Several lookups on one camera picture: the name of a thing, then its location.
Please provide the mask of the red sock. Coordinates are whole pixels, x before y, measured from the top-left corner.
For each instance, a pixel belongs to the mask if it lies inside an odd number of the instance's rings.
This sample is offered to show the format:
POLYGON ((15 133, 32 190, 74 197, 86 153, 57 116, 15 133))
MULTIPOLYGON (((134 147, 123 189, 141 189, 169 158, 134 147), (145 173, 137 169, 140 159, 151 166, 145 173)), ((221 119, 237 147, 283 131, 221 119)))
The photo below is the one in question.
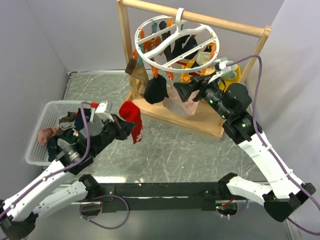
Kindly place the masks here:
POLYGON ((133 144, 140 142, 143 138, 143 123, 141 111, 132 101, 125 101, 119 109, 119 115, 126 121, 135 123, 131 132, 133 144))

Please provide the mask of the black sock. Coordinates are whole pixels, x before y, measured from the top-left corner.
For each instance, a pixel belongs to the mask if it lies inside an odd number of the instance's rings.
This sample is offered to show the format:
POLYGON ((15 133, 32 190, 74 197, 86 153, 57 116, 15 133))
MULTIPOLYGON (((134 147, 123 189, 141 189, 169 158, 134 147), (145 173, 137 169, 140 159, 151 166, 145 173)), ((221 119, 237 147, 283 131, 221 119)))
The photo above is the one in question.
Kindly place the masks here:
POLYGON ((167 81, 162 75, 158 74, 157 77, 153 77, 148 82, 144 91, 144 99, 153 105, 162 102, 165 98, 169 98, 167 81))

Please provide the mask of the brown ribbed sock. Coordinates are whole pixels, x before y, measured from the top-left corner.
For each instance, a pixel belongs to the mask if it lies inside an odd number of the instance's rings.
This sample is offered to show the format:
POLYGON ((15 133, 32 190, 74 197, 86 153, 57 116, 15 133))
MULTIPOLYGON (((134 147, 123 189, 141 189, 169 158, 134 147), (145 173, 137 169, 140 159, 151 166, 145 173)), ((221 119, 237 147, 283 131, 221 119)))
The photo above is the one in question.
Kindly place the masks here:
POLYGON ((125 68, 125 72, 135 79, 140 80, 145 86, 148 85, 149 77, 147 71, 144 66, 139 65, 139 62, 136 59, 129 59, 125 68))

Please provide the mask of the white round clip hanger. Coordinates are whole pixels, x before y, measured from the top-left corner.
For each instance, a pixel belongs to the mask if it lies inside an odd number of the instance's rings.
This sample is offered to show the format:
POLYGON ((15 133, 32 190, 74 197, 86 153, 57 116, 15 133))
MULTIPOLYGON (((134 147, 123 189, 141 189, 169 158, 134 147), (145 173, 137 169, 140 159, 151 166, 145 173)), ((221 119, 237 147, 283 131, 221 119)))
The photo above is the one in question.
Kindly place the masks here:
POLYGON ((213 61, 218 59, 220 52, 220 40, 218 35, 209 25, 203 23, 196 23, 192 28, 188 27, 189 21, 183 19, 184 13, 185 9, 179 8, 175 14, 175 19, 167 15, 159 15, 146 20, 138 27, 134 35, 134 45, 140 62, 147 63, 158 70, 178 74, 200 72, 213 65, 213 61), (166 22, 166 28, 162 30, 159 28, 159 23, 161 21, 166 22), (168 31, 170 31, 171 35, 166 40, 162 40, 162 34, 168 31), (195 36, 198 46, 167 61, 164 54, 165 48, 170 45, 171 50, 173 50, 175 47, 175 40, 186 35, 195 36), (161 44, 149 52, 145 51, 143 43, 155 39, 156 37, 161 38, 161 44), (184 57, 195 51, 198 51, 198 53, 194 58, 191 60, 184 59, 184 57), (205 68, 193 68, 193 64, 198 54, 201 52, 211 53, 211 61, 205 68))

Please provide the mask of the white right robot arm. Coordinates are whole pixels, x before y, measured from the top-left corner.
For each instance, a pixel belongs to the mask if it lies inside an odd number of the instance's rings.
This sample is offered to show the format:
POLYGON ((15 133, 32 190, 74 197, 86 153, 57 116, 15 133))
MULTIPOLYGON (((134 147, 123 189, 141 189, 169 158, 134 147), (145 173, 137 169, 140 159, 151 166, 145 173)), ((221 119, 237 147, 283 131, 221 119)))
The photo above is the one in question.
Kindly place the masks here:
POLYGON ((316 188, 312 183, 303 182, 285 165, 260 125, 253 123, 253 117, 246 110, 252 102, 246 86, 232 83, 222 90, 217 80, 209 79, 209 76, 197 76, 191 82, 175 82, 173 86, 183 102, 195 93, 193 101, 208 103, 225 120, 224 132, 250 156, 267 180, 267 184, 259 184, 229 173, 219 181, 219 195, 226 200, 241 196, 254 201, 274 220, 283 222, 316 188))

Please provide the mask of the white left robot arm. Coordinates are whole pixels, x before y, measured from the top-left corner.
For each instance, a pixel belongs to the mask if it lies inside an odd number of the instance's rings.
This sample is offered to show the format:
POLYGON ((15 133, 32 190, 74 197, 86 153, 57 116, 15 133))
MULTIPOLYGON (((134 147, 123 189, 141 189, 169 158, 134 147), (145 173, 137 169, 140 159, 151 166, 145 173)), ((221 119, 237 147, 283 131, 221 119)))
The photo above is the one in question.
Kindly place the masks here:
POLYGON ((35 229, 38 220, 70 203, 94 201, 100 185, 90 174, 81 176, 64 190, 54 190, 92 164, 113 140, 126 140, 135 126, 116 114, 86 123, 77 141, 66 146, 45 171, 20 192, 1 201, 0 227, 7 239, 24 239, 35 229))

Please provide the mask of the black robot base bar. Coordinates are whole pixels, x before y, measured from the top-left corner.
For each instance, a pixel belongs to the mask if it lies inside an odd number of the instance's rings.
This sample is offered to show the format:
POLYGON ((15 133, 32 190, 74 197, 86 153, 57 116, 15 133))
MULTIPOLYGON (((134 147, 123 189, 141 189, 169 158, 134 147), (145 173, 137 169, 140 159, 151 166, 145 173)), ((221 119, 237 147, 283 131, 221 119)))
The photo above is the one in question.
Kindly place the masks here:
POLYGON ((233 195, 218 182, 101 183, 97 200, 85 198, 78 203, 101 203, 103 213, 117 211, 193 210, 215 211, 217 203, 233 195))

